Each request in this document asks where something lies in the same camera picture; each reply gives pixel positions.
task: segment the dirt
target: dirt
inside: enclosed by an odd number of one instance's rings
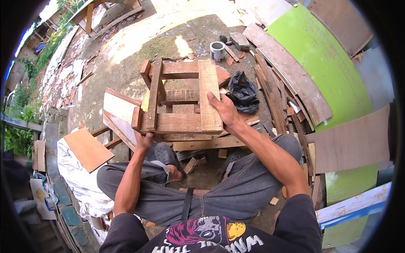
[[[235,4],[228,0],[145,0],[141,3],[145,9],[142,17],[117,25],[118,31],[108,42],[99,41],[98,38],[86,39],[79,55],[81,59],[89,59],[97,51],[100,52],[94,63],[89,63],[86,68],[86,72],[92,71],[93,75],[82,84],[82,99],[78,101],[77,96],[72,99],[74,107],[69,108],[68,131],[78,127],[80,122],[83,122],[89,131],[104,126],[102,108],[104,91],[107,87],[142,102],[147,86],[139,70],[145,60],[154,61],[161,57],[166,62],[183,61],[189,53],[194,54],[194,60],[206,60],[210,58],[209,44],[218,41],[219,35],[229,37],[231,32],[244,31]],[[238,55],[239,50],[234,45],[229,47]],[[257,63],[250,53],[246,53],[239,63],[234,62],[231,66],[228,66],[225,60],[217,63],[230,74],[243,70],[253,83],[256,83],[253,70],[255,64]],[[198,80],[168,80],[165,88],[197,89]],[[256,116],[261,120],[260,123],[266,122],[272,126],[264,94],[260,91],[257,98],[260,104]],[[193,105],[175,105],[173,113],[192,113],[193,109]],[[158,108],[158,113],[163,112],[164,106]],[[108,132],[98,136],[97,139],[102,144],[108,143]],[[128,147],[124,143],[111,149],[111,152],[115,157],[110,162],[128,160]],[[209,151],[208,163],[195,168],[186,181],[169,183],[168,187],[213,188],[218,177],[217,172],[225,161],[217,157],[217,152],[216,149]],[[273,232],[274,214],[281,210],[285,202],[281,192],[277,197],[280,199],[277,205],[268,204],[264,207],[260,216],[251,222],[251,225],[268,233]],[[162,229],[154,226],[146,228],[146,231],[151,238]]]

